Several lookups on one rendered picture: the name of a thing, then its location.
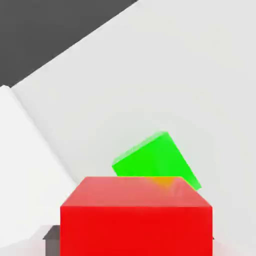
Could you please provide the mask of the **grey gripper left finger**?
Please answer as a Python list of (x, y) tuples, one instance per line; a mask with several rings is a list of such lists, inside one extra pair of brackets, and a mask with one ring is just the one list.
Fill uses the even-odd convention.
[(29, 256), (60, 256), (60, 225), (42, 225), (28, 240)]

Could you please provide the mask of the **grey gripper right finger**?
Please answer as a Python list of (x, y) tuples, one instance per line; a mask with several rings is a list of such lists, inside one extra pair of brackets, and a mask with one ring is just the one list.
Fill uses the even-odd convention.
[(218, 239), (212, 239), (212, 256), (230, 256), (229, 248)]

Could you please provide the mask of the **small red cube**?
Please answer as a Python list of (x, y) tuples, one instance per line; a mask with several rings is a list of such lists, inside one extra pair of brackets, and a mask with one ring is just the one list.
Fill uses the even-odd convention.
[(88, 176), (60, 207), (60, 256), (213, 256), (213, 209), (181, 177)]

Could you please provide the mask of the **small green cube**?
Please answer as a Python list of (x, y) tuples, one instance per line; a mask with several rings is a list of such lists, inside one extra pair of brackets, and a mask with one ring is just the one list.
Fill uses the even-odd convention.
[(117, 176), (182, 177), (195, 190), (202, 186), (167, 131), (159, 131), (116, 157)]

